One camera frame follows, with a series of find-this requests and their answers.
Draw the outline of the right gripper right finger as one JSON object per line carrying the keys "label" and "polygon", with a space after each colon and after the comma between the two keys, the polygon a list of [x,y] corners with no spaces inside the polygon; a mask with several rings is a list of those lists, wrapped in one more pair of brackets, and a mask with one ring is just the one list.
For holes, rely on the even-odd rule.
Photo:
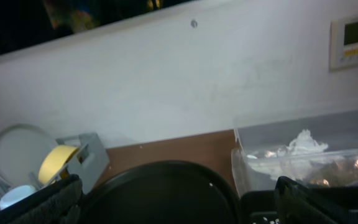
{"label": "right gripper right finger", "polygon": [[273,196],[281,224],[350,224],[353,221],[345,208],[285,176],[278,178]]}

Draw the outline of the yellow plastic bowl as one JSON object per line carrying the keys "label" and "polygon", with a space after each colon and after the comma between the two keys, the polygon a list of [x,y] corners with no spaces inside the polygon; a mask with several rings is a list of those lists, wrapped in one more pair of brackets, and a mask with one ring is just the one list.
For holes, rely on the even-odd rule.
{"label": "yellow plastic bowl", "polygon": [[44,159],[40,166],[38,179],[46,185],[52,177],[75,155],[79,150],[75,146],[58,145]]}

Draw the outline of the gold foil wrapper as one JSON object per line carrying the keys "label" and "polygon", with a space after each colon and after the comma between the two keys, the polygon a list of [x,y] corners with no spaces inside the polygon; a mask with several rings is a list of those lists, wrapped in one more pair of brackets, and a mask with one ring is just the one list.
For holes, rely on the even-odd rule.
{"label": "gold foil wrapper", "polygon": [[345,157],[324,165],[312,172],[305,182],[320,187],[345,187],[358,184],[358,156]]}

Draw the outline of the light blue plastic cup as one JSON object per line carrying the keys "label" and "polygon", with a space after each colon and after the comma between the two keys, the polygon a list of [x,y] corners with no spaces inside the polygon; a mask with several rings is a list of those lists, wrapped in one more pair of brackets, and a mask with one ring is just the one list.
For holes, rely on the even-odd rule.
{"label": "light blue plastic cup", "polygon": [[8,191],[0,199],[0,209],[4,210],[11,205],[36,193],[37,189],[32,185],[21,185]]}

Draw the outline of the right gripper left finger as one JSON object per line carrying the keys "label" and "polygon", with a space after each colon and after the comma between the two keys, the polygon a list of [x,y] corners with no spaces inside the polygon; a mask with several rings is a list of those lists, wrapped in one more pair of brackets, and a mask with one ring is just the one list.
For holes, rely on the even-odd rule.
{"label": "right gripper left finger", "polygon": [[0,224],[76,224],[81,217],[82,187],[78,175],[69,175],[1,210]]}

